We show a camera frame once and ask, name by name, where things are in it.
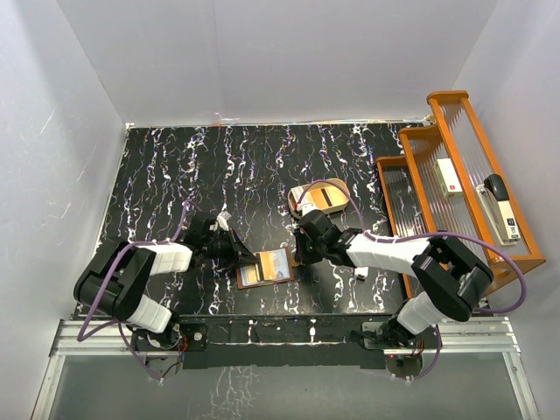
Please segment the brown leather card holder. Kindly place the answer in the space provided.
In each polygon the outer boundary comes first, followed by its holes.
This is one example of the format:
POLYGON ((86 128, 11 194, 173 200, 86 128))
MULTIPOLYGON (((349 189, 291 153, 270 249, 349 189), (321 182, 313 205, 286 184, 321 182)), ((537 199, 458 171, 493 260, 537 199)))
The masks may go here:
POLYGON ((255 252, 256 262, 239 267, 236 271, 239 289, 282 284, 295 279, 296 266, 287 248, 255 252))

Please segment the stack of credit cards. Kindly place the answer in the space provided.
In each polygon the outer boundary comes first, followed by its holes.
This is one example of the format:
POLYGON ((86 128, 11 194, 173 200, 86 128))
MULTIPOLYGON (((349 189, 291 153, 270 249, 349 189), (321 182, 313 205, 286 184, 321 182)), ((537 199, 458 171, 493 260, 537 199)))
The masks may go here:
POLYGON ((311 195, 307 192, 306 188, 308 185, 298 185, 296 187, 292 187, 288 193, 288 200, 290 204, 291 212, 296 215, 295 205, 297 203, 312 203, 313 199, 311 195))

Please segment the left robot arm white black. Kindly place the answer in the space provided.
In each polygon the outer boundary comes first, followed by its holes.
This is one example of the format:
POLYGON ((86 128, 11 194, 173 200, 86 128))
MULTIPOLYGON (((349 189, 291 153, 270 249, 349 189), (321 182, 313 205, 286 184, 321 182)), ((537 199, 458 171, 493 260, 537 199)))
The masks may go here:
POLYGON ((89 308, 87 320, 97 312, 135 327, 157 347, 170 349, 179 343, 179 316, 148 297, 151 277, 184 273, 206 260, 226 270, 256 265, 259 259, 228 225, 229 215, 195 212, 183 219, 171 239, 125 241, 110 239, 95 252, 78 278, 74 299, 89 308))

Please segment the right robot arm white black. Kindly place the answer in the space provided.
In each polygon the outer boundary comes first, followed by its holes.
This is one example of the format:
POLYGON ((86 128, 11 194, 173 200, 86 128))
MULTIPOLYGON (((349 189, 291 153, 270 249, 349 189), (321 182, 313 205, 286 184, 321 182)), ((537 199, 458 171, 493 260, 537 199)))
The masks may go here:
POLYGON ((327 260, 353 269, 377 268, 416 278, 423 291, 403 303, 389 321, 361 336, 410 347, 430 326, 466 322, 494 280, 494 273, 458 237, 437 233, 407 240, 340 230, 327 214, 312 210, 297 223, 295 259, 302 265, 327 260))

